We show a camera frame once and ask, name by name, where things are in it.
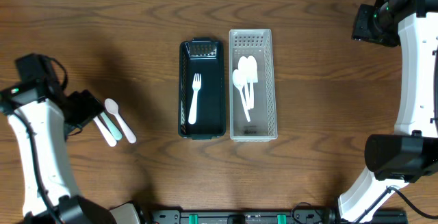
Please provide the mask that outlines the white plastic spoon group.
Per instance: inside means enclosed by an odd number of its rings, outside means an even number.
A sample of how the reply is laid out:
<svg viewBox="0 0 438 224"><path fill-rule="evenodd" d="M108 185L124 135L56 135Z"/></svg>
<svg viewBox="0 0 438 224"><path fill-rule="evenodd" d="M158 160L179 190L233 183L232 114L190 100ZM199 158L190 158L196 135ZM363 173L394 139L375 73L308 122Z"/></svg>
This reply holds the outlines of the white plastic spoon group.
<svg viewBox="0 0 438 224"><path fill-rule="evenodd" d="M123 117L119 113L119 106L113 99L106 99L104 101L106 110L114 115L116 120L118 121L121 130L123 131L126 139L129 143L134 144L137 142L136 135L132 132L131 128L128 126L128 124L125 122Z"/></svg>

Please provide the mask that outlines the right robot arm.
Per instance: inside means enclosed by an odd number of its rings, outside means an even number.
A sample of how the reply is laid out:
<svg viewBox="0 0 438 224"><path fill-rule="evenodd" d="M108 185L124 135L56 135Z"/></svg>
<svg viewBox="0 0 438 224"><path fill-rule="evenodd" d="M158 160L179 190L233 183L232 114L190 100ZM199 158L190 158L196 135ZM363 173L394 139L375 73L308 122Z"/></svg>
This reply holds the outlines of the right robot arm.
<svg viewBox="0 0 438 224"><path fill-rule="evenodd" d="M372 134L365 168L325 214L325 223L400 223L379 208L393 194L437 172L437 0L362 4L352 39L402 50L400 107L392 134Z"/></svg>

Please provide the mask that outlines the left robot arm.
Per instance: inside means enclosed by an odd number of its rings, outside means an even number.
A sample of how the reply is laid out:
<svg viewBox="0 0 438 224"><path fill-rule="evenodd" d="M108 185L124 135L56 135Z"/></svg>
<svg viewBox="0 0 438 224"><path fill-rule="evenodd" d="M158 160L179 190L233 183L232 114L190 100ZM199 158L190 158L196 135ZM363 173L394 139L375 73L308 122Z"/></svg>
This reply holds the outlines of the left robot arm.
<svg viewBox="0 0 438 224"><path fill-rule="evenodd" d="M16 136L23 175L24 223L115 223L111 212L81 194L71 168L66 140L104 110L88 90L65 95L46 55L16 59L20 82L1 91L1 113Z"/></svg>

